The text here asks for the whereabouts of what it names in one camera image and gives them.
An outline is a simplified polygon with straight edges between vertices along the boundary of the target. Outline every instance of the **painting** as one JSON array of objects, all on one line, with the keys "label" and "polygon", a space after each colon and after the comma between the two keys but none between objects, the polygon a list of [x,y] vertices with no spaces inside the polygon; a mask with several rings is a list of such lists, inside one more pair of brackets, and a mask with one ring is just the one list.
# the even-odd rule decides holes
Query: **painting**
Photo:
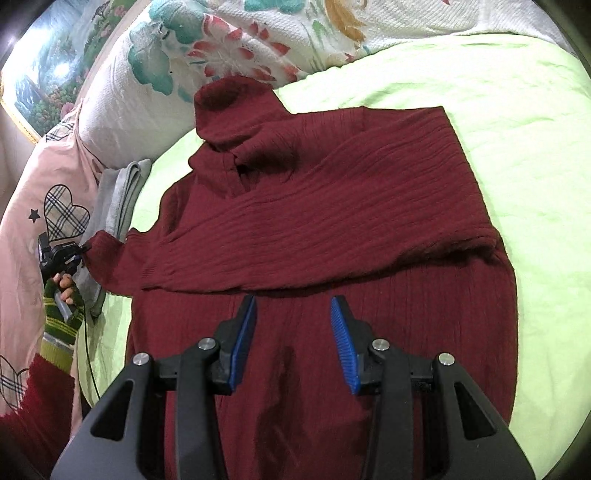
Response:
[{"label": "painting", "polygon": [[27,30],[2,71],[2,102],[27,129],[42,137],[73,109],[101,49],[135,1],[56,0]]}]

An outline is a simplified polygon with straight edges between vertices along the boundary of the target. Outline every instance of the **person's arm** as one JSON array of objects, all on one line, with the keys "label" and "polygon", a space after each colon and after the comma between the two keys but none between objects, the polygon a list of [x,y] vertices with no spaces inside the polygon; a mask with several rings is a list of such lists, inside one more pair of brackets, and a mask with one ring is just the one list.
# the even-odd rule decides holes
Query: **person's arm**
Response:
[{"label": "person's arm", "polygon": [[74,379],[72,367],[76,332],[84,318],[84,306],[72,278],[64,276],[62,299],[75,304],[69,324],[61,320],[53,293],[59,277],[50,280],[44,292],[46,327],[40,354],[29,368],[27,390],[17,410],[0,417],[0,425],[39,473],[49,477],[70,439]]}]

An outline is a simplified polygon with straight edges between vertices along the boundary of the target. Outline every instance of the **wall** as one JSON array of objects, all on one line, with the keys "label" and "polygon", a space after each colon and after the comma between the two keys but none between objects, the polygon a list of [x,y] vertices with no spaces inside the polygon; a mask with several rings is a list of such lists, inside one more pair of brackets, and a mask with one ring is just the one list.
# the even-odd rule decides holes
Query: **wall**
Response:
[{"label": "wall", "polygon": [[0,218],[34,148],[0,107]]}]

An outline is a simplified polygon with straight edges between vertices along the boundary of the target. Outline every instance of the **gray towel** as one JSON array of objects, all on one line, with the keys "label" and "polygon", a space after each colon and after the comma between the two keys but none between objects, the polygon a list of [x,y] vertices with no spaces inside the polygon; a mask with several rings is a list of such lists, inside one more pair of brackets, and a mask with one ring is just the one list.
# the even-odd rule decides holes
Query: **gray towel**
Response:
[{"label": "gray towel", "polygon": [[[106,231],[122,242],[125,241],[135,202],[151,169],[152,161],[142,160],[133,162],[120,170],[107,168],[103,172],[95,209],[80,244],[84,244],[99,230]],[[81,268],[74,276],[74,280],[85,301],[87,313],[97,318],[103,308],[105,291],[90,276],[86,268]]]}]

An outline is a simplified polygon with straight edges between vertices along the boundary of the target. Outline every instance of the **black cable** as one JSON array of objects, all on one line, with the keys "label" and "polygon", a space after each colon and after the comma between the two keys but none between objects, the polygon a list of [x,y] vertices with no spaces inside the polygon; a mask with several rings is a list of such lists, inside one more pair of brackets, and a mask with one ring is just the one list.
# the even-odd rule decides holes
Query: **black cable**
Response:
[{"label": "black cable", "polygon": [[95,374],[92,371],[92,364],[90,363],[90,353],[88,353],[88,330],[86,327],[86,305],[84,305],[84,343],[86,345],[86,360],[88,361],[88,368],[90,369],[90,377],[92,378],[92,384],[95,386],[96,396],[100,400],[99,389],[96,388]]}]

